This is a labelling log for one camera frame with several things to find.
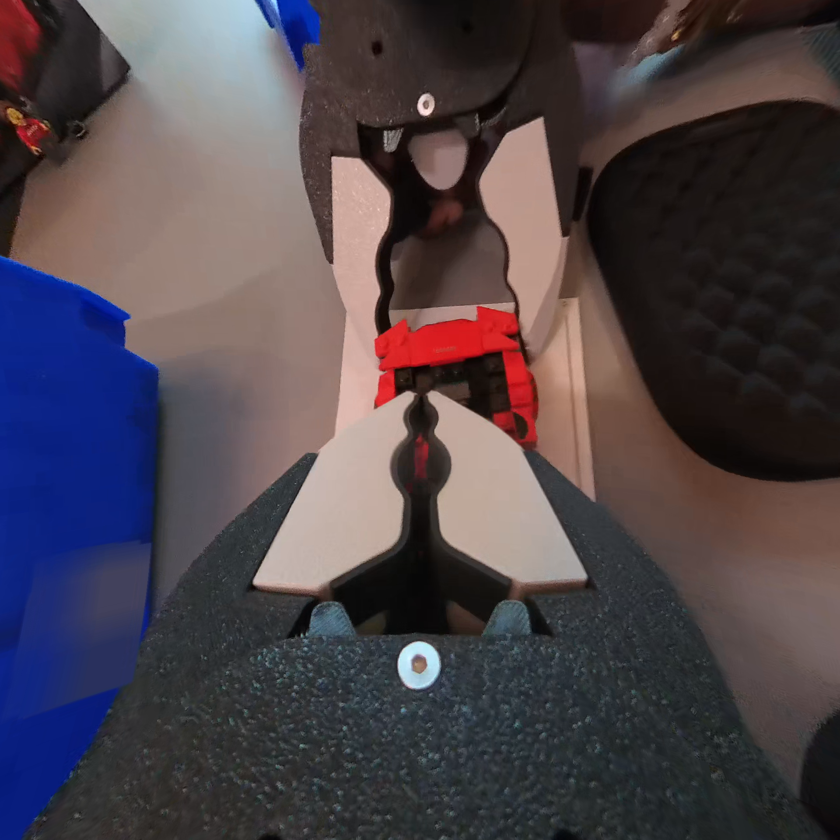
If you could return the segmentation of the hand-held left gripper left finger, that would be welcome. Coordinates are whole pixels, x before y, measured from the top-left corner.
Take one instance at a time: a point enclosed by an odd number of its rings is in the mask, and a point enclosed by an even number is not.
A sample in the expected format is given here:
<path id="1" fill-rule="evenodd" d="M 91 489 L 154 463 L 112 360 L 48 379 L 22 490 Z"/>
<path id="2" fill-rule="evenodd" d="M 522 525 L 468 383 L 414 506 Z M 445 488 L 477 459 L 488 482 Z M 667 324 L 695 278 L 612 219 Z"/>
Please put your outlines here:
<path id="1" fill-rule="evenodd" d="M 389 600 L 405 589 L 416 560 L 398 466 L 423 405 L 403 393 L 322 447 L 255 573 L 256 590 Z"/>

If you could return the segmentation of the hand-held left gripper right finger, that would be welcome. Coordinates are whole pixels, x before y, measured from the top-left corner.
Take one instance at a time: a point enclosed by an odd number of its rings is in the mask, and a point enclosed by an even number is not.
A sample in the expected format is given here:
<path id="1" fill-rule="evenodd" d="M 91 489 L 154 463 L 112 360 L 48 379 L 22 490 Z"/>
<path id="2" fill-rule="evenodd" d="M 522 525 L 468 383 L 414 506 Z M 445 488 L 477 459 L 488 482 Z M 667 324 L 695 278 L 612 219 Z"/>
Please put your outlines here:
<path id="1" fill-rule="evenodd" d="M 430 392 L 427 399 L 437 416 L 435 439 L 448 455 L 448 476 L 437 493 L 447 545 L 509 579 L 514 595 L 585 587 L 585 568 L 526 451 L 446 395 Z"/>

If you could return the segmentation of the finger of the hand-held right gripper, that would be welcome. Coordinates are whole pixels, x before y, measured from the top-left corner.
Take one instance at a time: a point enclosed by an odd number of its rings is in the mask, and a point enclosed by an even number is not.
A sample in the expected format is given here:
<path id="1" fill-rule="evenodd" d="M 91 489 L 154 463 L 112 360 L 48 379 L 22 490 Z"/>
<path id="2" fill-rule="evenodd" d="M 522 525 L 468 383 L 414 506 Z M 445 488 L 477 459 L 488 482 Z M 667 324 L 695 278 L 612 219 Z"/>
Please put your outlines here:
<path id="1" fill-rule="evenodd" d="M 478 180 L 489 220 L 507 250 L 506 282 L 515 298 L 521 336 L 552 331 L 568 256 L 561 227 L 543 117 L 507 132 Z"/>
<path id="2" fill-rule="evenodd" d="M 332 273 L 361 340 L 391 326 L 393 193 L 361 158 L 333 156 Z"/>

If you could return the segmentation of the lego instruction booklet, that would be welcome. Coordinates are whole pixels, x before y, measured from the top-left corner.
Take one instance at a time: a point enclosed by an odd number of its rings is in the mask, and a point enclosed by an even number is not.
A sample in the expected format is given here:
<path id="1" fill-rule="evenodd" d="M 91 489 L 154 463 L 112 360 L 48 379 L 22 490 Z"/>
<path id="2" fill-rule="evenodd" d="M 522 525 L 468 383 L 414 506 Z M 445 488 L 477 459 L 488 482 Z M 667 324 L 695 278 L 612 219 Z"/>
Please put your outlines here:
<path id="1" fill-rule="evenodd" d="M 538 452 L 596 500 L 592 436 L 587 405 L 580 302 L 562 298 L 549 342 L 532 364 L 539 392 Z M 371 414 L 378 374 L 345 319 L 339 401 L 334 433 Z"/>

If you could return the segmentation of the red and black lego car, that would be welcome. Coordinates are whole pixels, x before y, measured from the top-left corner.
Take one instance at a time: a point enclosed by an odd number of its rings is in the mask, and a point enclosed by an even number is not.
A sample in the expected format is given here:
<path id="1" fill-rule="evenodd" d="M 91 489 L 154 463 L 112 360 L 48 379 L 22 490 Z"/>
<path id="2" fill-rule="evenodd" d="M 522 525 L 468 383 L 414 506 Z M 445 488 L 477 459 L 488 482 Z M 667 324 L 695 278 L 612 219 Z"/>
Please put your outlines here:
<path id="1" fill-rule="evenodd" d="M 536 449 L 539 393 L 514 313 L 478 307 L 473 320 L 419 329 L 402 320 L 377 337 L 374 352 L 375 408 L 405 392 L 440 392 Z"/>

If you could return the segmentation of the blue plastic bin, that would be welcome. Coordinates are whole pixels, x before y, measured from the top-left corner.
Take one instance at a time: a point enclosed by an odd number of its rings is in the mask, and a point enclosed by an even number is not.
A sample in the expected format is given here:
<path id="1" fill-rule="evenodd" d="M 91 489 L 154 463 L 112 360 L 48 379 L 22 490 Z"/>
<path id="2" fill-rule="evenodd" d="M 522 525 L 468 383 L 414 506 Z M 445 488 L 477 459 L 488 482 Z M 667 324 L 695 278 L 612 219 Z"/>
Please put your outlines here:
<path id="1" fill-rule="evenodd" d="M 255 1 L 268 26 L 285 40 L 297 69 L 305 69 L 305 46 L 320 38 L 319 13 L 311 1 Z"/>
<path id="2" fill-rule="evenodd" d="M 129 318 L 2 258 L 2 838 L 70 776 L 149 622 L 159 371 Z"/>

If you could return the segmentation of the lego set box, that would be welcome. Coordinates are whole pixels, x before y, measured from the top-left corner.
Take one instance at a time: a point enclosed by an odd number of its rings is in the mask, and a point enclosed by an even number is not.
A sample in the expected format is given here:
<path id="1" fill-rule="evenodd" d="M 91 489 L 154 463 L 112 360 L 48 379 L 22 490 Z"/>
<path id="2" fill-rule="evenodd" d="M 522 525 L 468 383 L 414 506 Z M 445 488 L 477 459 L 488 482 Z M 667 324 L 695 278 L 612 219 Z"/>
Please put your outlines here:
<path id="1" fill-rule="evenodd" d="M 11 254 L 26 181 L 62 165 L 130 64 L 77 1 L 1 2 L 1 253 Z"/>

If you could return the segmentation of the black quilted chair seat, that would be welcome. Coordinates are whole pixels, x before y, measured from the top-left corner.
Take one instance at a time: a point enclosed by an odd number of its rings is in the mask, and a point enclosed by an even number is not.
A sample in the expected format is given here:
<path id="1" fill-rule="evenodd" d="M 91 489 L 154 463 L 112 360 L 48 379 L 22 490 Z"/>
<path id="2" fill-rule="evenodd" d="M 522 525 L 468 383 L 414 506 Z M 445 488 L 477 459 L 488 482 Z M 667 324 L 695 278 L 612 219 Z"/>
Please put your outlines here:
<path id="1" fill-rule="evenodd" d="M 839 710 L 815 731 L 801 772 L 801 801 L 830 838 L 839 838 Z"/>
<path id="2" fill-rule="evenodd" d="M 587 230 L 659 413 L 738 476 L 839 474 L 839 115 L 757 103 L 658 131 L 595 179 Z"/>

